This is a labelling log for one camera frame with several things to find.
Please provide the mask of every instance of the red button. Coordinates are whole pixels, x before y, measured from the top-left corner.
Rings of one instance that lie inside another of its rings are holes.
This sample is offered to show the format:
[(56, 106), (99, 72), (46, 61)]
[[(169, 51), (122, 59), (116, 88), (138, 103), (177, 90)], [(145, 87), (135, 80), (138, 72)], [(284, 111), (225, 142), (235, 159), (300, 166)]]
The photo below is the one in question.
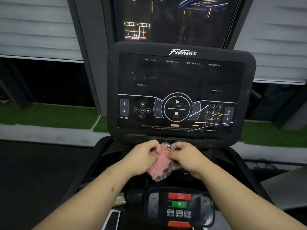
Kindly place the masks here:
[(188, 222), (180, 222), (180, 221), (169, 221), (167, 226), (175, 228), (191, 228)]
[(191, 200), (191, 194), (169, 193), (169, 199)]

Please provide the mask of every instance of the pink towel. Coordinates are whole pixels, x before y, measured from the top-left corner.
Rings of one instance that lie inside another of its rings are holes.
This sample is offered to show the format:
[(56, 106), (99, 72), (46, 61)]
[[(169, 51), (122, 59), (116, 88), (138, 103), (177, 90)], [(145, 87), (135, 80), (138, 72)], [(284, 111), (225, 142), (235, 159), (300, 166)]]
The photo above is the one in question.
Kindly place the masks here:
[[(167, 142), (161, 144), (161, 154), (159, 155), (158, 160), (149, 168), (149, 170), (147, 170), (147, 173), (150, 174), (154, 181), (162, 181), (171, 174), (174, 161), (168, 159), (166, 153), (174, 150), (174, 147)], [(151, 151), (150, 154), (156, 154), (156, 151)]]

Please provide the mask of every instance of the green button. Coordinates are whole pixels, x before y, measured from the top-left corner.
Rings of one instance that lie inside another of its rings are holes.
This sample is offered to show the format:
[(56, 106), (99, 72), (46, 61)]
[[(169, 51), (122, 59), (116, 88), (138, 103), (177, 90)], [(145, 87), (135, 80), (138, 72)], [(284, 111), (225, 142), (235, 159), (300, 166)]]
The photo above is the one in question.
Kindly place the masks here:
[(187, 208), (187, 202), (172, 201), (172, 207)]

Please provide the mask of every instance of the white circle outline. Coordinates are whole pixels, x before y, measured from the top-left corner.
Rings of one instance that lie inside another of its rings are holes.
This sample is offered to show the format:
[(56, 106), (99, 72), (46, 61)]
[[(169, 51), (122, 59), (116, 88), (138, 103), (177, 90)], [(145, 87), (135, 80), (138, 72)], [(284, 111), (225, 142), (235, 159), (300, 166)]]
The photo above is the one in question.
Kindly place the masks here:
[(173, 97), (182, 97), (182, 96), (177, 95), (177, 96), (172, 96), (172, 97), (170, 97), (169, 99), (167, 99), (166, 102), (165, 102), (165, 104), (164, 104), (163, 112), (164, 112), (165, 117), (166, 117), (168, 120), (170, 120), (170, 121), (172, 121), (172, 122), (177, 122), (177, 123), (178, 123), (178, 122), (181, 122), (181, 121), (185, 120), (185, 119), (189, 116), (189, 114), (190, 114), (190, 112), (191, 112), (191, 105), (190, 105), (189, 101), (188, 101), (185, 97), (182, 97), (182, 98), (184, 98), (185, 100), (187, 100), (187, 102), (188, 102), (188, 104), (189, 104), (189, 108), (190, 108), (189, 113), (188, 113), (188, 115), (187, 115), (183, 120), (180, 120), (180, 121), (171, 120), (171, 119), (169, 119), (169, 118), (167, 117), (167, 115), (166, 115), (166, 113), (165, 113), (165, 105), (166, 105), (166, 103), (168, 102), (168, 100), (170, 100), (170, 99), (173, 98)]

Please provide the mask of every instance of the black display panel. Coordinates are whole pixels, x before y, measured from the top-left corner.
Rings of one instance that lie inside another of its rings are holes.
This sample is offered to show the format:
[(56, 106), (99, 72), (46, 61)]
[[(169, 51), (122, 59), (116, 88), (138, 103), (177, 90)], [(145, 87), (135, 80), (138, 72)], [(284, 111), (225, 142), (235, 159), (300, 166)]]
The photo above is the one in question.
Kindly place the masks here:
[(245, 64), (121, 53), (118, 127), (157, 135), (227, 137)]
[(113, 0), (117, 41), (224, 47), (241, 0)]

